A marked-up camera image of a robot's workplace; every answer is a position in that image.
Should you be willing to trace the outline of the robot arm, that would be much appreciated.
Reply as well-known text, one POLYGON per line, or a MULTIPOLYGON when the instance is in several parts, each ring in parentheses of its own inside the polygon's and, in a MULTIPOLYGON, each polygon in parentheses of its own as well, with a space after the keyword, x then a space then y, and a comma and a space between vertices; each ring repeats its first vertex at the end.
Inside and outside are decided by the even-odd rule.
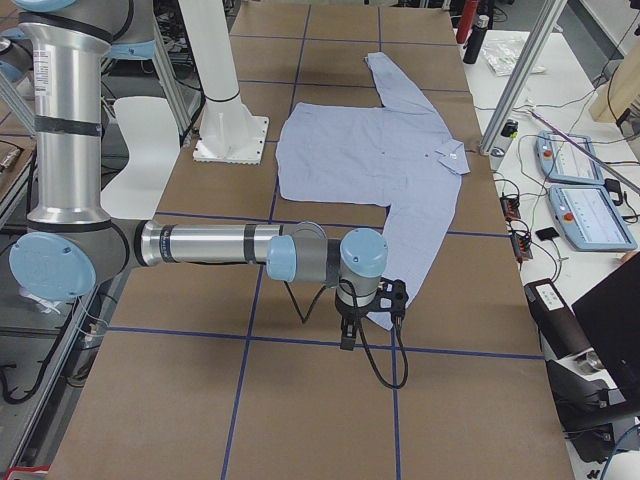
POLYGON ((30 293, 68 301, 123 271, 161 263, 257 264, 286 283, 335 290, 341 346, 362 321, 391 308, 387 245, 364 228, 340 240, 297 225, 161 225, 111 216, 101 205, 101 61, 112 51, 154 52, 148 1, 23 1, 19 22, 33 47, 38 204, 9 254, 30 293))

